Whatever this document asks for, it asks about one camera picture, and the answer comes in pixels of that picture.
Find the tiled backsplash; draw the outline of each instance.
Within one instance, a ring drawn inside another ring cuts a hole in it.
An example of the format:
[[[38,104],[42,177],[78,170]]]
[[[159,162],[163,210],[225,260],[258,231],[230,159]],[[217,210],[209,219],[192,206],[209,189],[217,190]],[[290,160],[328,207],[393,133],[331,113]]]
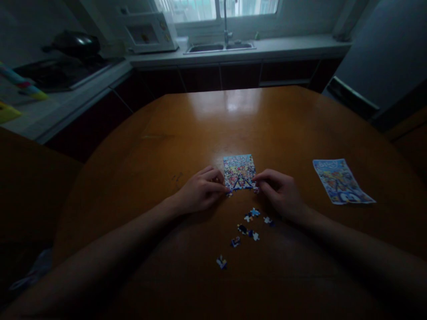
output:
[[[0,60],[11,68],[58,57],[44,53],[64,29],[85,30],[62,0],[2,0],[0,2]]]

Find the forearm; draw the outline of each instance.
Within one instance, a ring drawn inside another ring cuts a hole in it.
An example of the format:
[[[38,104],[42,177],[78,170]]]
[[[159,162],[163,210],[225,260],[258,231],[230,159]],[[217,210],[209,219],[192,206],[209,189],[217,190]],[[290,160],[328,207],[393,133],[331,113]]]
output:
[[[166,199],[127,224],[95,240],[26,291],[3,316],[61,314],[78,297],[95,288],[129,254],[178,214]]]
[[[363,268],[379,284],[387,286],[420,310],[427,306],[427,263],[387,243],[312,211],[301,223],[343,257]]]

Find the finger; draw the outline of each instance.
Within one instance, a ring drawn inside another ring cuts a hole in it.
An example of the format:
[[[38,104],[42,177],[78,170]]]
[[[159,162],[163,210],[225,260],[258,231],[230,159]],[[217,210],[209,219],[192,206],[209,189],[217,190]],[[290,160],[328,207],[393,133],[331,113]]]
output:
[[[226,186],[215,182],[206,182],[205,190],[207,192],[230,192],[230,189],[228,189]]]
[[[207,181],[211,181],[214,178],[218,178],[218,180],[223,183],[224,182],[224,176],[222,175],[222,172],[218,169],[210,170],[204,174],[201,175],[203,179]]]
[[[279,171],[272,170],[272,169],[265,169],[263,172],[257,174],[255,177],[252,178],[253,181],[259,181],[259,180],[266,180],[270,179],[275,182],[282,182],[285,183],[287,178],[291,178],[290,176],[287,176],[283,173],[280,173]]]
[[[272,201],[277,197],[277,192],[264,180],[259,181],[261,191]]]
[[[208,171],[210,171],[210,170],[213,170],[214,168],[211,166],[211,165],[209,165],[209,166],[207,166],[206,168],[204,168],[203,170],[200,170],[198,173],[196,173],[197,175],[202,175],[203,173],[205,173],[205,172],[208,172]]]
[[[221,192],[213,192],[209,195],[209,197],[207,197],[204,200],[204,205],[203,207],[205,209],[209,208],[211,205],[213,205],[216,201],[218,201],[218,199],[221,197],[222,193]]]

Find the hand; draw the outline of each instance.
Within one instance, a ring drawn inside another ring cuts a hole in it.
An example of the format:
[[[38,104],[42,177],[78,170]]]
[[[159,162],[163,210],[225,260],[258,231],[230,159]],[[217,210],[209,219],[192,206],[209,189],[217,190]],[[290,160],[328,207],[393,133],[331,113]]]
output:
[[[252,180],[256,181],[281,216],[298,224],[303,224],[312,217],[312,210],[302,200],[291,176],[266,169]]]
[[[230,192],[223,183],[221,171],[208,166],[192,176],[169,200],[178,214],[206,210],[224,193]]]

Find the gas stove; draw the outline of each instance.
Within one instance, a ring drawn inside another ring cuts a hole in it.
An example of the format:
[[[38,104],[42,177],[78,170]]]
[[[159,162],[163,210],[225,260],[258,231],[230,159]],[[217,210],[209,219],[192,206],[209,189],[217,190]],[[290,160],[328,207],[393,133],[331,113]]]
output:
[[[57,60],[43,60],[14,69],[44,92],[71,91],[104,73],[124,58],[104,59],[100,55],[85,60],[62,57]]]

